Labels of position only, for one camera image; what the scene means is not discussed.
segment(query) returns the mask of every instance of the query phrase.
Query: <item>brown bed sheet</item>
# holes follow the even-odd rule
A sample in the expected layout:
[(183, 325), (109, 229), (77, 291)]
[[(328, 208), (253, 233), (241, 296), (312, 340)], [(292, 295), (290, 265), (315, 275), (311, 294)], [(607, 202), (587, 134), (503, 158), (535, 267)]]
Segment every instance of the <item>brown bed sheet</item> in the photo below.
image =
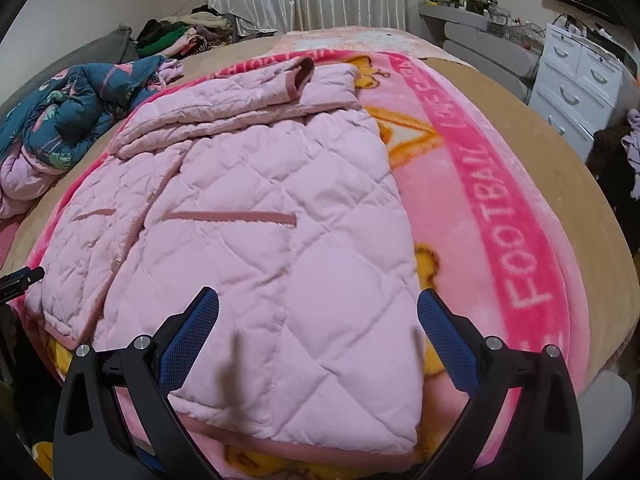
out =
[[(277, 38), (261, 38), (187, 58), (185, 76), (177, 84), (260, 56), (276, 42)], [(606, 199), (569, 145), (506, 89), (467, 66), (440, 59), (425, 62), (449, 79), (491, 121), (561, 221), (578, 259), (589, 303), (591, 348), (586, 379), (590, 381), (625, 343), (640, 314), (638, 277)], [(60, 197), (104, 151), (117, 127), (105, 134), (27, 215), (2, 274), (24, 265)]]

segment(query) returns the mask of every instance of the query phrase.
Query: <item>blue gripper pad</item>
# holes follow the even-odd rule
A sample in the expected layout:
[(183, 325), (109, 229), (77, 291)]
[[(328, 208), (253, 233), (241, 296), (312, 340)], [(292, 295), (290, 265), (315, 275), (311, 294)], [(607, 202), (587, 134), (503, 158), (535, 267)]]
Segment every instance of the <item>blue gripper pad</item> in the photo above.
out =
[(200, 298), (160, 359), (158, 386), (166, 396), (182, 387), (200, 349), (218, 319), (220, 302), (215, 290)]
[(478, 360), (429, 289), (418, 297), (418, 320), (453, 385), (472, 395), (480, 383)]

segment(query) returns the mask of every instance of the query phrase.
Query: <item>silver screw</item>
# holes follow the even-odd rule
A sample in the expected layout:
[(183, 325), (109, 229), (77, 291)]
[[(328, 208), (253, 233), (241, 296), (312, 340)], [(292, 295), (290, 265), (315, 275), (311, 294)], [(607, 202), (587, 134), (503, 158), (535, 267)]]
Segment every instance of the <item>silver screw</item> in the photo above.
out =
[(485, 339), (484, 342), (491, 350), (499, 350), (500, 348), (502, 348), (502, 339), (500, 339), (499, 337), (492, 335), (491, 337)]
[(89, 353), (89, 350), (91, 350), (91, 347), (89, 345), (80, 345), (76, 349), (76, 355), (78, 357), (84, 357), (85, 355), (87, 355)]
[(133, 346), (135, 346), (138, 350), (144, 350), (151, 344), (151, 338), (148, 335), (141, 335), (136, 338), (133, 342)]
[(558, 357), (560, 355), (560, 349), (556, 345), (549, 345), (546, 347), (546, 354), (549, 357)]

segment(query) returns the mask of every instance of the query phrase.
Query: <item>pink quilted jacket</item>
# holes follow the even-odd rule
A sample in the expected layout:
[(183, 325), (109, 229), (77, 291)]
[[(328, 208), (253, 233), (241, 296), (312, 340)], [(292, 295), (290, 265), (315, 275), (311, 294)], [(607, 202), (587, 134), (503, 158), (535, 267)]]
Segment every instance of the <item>pink quilted jacket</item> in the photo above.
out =
[(69, 348), (103, 350), (211, 286), (220, 317), (170, 395), (189, 428), (292, 458), (406, 467), (419, 285), (357, 76), (298, 57), (143, 105), (63, 212), (27, 307)]

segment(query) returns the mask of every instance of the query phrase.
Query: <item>white plastic drawer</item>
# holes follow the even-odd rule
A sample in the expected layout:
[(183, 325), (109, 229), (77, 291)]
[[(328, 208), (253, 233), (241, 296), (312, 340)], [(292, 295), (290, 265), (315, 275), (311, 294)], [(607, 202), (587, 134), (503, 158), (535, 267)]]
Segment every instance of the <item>white plastic drawer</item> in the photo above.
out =
[(569, 77), (544, 60), (538, 70), (536, 86), (546, 87), (553, 94), (555, 107), (578, 119), (589, 132), (605, 128), (613, 115), (613, 107), (596, 92), (584, 85), (578, 86), (579, 79), (574, 82)]
[(615, 107), (622, 86), (622, 69), (584, 47), (580, 53), (578, 79)]
[(582, 159), (587, 156), (593, 146), (593, 138), (574, 118), (567, 117), (553, 104), (553, 97), (545, 94), (544, 89), (534, 88), (529, 101), (533, 108), (551, 127), (558, 132)]
[(572, 40), (569, 35), (548, 28), (542, 57), (563, 64), (571, 73), (575, 74), (578, 70), (581, 48), (582, 45)]

